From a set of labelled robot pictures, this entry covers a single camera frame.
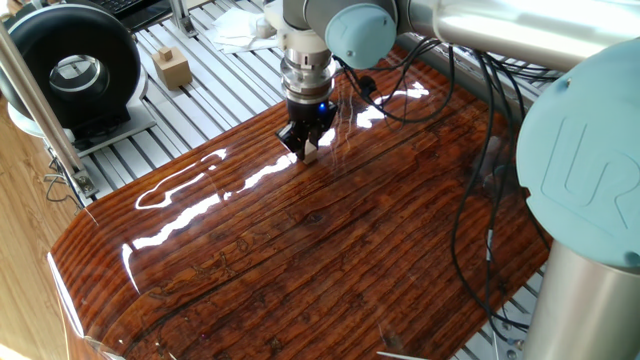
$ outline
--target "keyboard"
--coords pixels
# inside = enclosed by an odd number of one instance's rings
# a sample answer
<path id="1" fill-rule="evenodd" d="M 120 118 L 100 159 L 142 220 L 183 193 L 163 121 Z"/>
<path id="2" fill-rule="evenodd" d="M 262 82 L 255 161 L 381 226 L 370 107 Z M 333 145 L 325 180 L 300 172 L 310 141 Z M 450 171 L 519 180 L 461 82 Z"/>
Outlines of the keyboard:
<path id="1" fill-rule="evenodd" d="M 113 14 L 118 20 L 143 10 L 159 0 L 91 0 Z"/>

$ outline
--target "white tissue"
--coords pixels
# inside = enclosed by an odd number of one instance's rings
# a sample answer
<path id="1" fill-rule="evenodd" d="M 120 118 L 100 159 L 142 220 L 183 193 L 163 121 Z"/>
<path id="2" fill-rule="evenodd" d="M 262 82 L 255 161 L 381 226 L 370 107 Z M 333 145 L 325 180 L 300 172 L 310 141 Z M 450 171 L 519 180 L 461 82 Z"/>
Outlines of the white tissue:
<path id="1" fill-rule="evenodd" d="M 213 22 L 213 28 L 205 36 L 216 50 L 227 54 L 276 47 L 276 37 L 260 39 L 257 37 L 257 23 L 263 14 L 232 8 Z"/>

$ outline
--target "wooden tabletop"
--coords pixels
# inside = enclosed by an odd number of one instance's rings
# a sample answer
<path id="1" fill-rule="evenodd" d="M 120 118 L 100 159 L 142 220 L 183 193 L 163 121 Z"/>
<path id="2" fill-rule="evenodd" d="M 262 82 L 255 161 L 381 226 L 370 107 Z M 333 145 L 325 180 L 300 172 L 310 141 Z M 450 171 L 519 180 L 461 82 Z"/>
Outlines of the wooden tabletop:
<path id="1" fill-rule="evenodd" d="M 371 75 L 387 94 L 399 72 Z M 412 118 L 448 87 L 424 65 L 407 83 L 386 108 L 408 93 Z M 487 107 L 457 89 L 436 121 L 392 130 L 343 76 L 333 98 L 312 166 L 274 136 L 281 103 L 82 212 L 50 258 L 72 333 L 126 359 L 449 358 L 486 321 L 449 239 Z M 457 253 L 482 295 L 491 198 L 478 187 L 466 209 Z M 494 253 L 509 294 L 546 259 L 515 194 Z"/>

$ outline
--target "small wooden block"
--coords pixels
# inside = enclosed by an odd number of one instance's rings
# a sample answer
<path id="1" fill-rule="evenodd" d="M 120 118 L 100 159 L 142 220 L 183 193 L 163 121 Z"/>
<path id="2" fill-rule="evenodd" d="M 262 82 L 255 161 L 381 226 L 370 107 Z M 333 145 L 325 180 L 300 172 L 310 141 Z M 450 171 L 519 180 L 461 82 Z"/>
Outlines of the small wooden block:
<path id="1" fill-rule="evenodd" d="M 158 77 L 169 90 L 176 90 L 193 80 L 189 62 L 177 47 L 163 47 L 151 57 Z"/>

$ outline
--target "robotic arm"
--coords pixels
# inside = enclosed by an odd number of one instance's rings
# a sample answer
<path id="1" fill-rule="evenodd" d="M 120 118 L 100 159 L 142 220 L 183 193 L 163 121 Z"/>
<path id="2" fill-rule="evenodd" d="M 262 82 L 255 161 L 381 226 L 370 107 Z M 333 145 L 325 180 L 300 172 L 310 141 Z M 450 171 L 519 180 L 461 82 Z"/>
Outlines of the robotic arm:
<path id="1" fill-rule="evenodd" d="M 415 32 L 560 71 L 640 35 L 633 0 L 271 0 L 266 20 L 285 51 L 290 120 L 277 136 L 305 163 L 333 121 L 328 102 L 335 54 L 354 69 L 375 66 L 398 35 Z"/>
<path id="2" fill-rule="evenodd" d="M 416 32 L 568 73 L 518 140 L 528 205 L 556 243 L 525 360 L 633 360 L 640 352 L 640 1 L 276 0 L 290 119 L 277 136 L 305 163 L 336 113 L 336 65 L 374 66 Z"/>

